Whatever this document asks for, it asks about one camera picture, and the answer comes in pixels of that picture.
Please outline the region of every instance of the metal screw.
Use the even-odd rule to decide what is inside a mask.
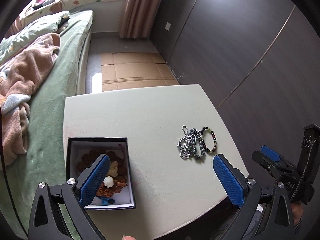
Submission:
[[[284,184],[282,182],[278,182],[278,187],[279,188],[284,188]]]
[[[248,179],[248,183],[250,185],[254,185],[254,184],[256,184],[256,181],[254,179]]]
[[[67,182],[68,182],[69,185],[72,185],[72,184],[74,184],[76,182],[76,179],[71,178],[71,179],[68,179]]]
[[[39,184],[39,188],[43,188],[45,186],[45,182],[41,182],[40,184]]]

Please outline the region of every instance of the curtain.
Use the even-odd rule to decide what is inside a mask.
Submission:
[[[120,38],[148,38],[161,0],[127,0]]]

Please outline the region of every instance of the pillow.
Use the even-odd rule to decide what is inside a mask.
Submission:
[[[62,19],[69,17],[70,14],[68,11],[43,16],[30,23],[17,34],[2,41],[0,43],[0,64],[4,63],[12,55],[29,43],[33,42],[38,37],[47,33],[55,33],[58,30]]]

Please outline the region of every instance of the white wall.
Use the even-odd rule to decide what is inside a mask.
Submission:
[[[93,33],[118,32],[125,4],[126,0],[96,2],[78,7],[76,10],[93,10]]]

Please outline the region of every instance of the dark wardrobe door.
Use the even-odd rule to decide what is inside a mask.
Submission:
[[[295,165],[301,152],[303,127],[320,124],[320,39],[295,8],[292,17],[262,62],[218,108],[251,177],[273,183],[251,159],[268,145]],[[304,205],[301,236],[320,214],[320,173],[315,194]]]
[[[180,84],[200,84],[217,106],[274,40],[290,0],[197,0],[169,65]]]
[[[167,62],[195,2],[196,0],[161,0],[150,40]],[[171,24],[170,31],[165,29],[167,22]]]

